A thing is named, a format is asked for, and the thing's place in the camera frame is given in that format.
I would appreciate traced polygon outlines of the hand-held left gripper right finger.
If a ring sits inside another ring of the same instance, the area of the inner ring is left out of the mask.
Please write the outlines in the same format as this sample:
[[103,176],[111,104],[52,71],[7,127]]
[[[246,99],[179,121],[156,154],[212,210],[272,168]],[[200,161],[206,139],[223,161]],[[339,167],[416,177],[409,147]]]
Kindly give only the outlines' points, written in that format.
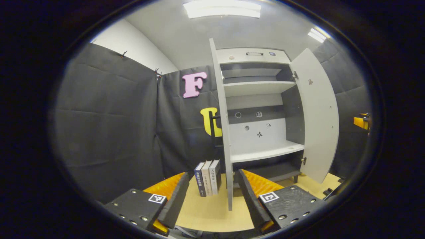
[[254,228],[262,234],[289,227],[325,205],[299,186],[283,187],[244,169],[236,172],[236,180]]

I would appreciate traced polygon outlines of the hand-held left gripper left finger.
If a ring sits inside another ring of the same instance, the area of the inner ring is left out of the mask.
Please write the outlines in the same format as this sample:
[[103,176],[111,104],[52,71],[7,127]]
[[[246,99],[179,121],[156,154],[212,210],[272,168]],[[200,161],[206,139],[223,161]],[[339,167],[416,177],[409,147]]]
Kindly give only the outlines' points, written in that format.
[[179,173],[144,190],[129,189],[104,207],[127,224],[162,236],[176,225],[189,186]]

